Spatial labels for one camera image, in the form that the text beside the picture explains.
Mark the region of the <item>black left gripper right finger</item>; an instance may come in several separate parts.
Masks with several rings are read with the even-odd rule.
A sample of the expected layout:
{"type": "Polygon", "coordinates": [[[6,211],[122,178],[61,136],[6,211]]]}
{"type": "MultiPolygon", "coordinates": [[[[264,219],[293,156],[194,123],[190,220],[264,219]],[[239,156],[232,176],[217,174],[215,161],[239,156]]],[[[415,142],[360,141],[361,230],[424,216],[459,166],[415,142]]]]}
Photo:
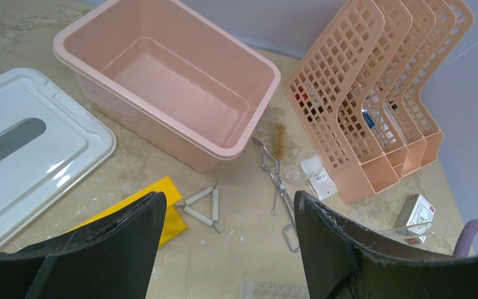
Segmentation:
{"type": "Polygon", "coordinates": [[[311,298],[478,298],[478,256],[402,244],[306,191],[294,195],[294,216],[311,298]]]}

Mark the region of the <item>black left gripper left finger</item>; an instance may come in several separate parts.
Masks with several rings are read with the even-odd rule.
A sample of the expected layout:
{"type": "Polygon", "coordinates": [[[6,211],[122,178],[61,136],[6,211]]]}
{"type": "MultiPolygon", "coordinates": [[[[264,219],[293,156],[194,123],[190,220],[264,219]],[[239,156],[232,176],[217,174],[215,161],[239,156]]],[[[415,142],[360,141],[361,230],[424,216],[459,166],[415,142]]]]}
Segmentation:
{"type": "Polygon", "coordinates": [[[0,298],[145,298],[166,215],[150,192],[89,224],[0,252],[0,298]]]}

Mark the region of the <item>yellow test tube rack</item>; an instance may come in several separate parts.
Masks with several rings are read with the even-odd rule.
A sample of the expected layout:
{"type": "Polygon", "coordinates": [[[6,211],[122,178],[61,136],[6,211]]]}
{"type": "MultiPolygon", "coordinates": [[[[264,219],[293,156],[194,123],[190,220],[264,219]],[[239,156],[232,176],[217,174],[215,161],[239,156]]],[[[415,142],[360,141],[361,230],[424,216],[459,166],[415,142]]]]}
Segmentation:
{"type": "Polygon", "coordinates": [[[181,233],[185,232],[188,229],[187,224],[184,222],[183,218],[176,211],[174,204],[182,199],[180,192],[177,190],[176,186],[172,182],[169,176],[163,177],[162,179],[152,183],[151,185],[145,187],[144,189],[130,195],[129,197],[123,199],[122,201],[112,205],[111,207],[101,211],[97,215],[87,219],[81,224],[73,227],[71,230],[77,229],[81,226],[89,224],[93,221],[106,217],[128,205],[135,202],[140,197],[150,193],[150,192],[163,192],[167,200],[167,208],[164,219],[164,225],[161,233],[161,238],[159,241],[159,248],[167,244],[173,238],[177,237],[181,233]]]}

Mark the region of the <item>brown bristle tube brush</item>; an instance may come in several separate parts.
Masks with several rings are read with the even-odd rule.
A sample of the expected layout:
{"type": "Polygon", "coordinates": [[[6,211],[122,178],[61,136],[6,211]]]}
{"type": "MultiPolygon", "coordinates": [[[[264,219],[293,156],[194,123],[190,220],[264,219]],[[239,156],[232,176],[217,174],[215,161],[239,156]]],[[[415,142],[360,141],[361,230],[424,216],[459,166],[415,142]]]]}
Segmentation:
{"type": "Polygon", "coordinates": [[[276,192],[274,194],[273,208],[271,210],[271,215],[276,215],[276,198],[279,197],[283,203],[283,206],[286,205],[284,199],[284,185],[283,179],[281,176],[281,159],[284,158],[286,154],[286,145],[285,145],[285,134],[286,126],[282,123],[274,124],[274,135],[273,135],[273,147],[271,152],[271,157],[273,158],[274,170],[276,171],[276,192]]]}

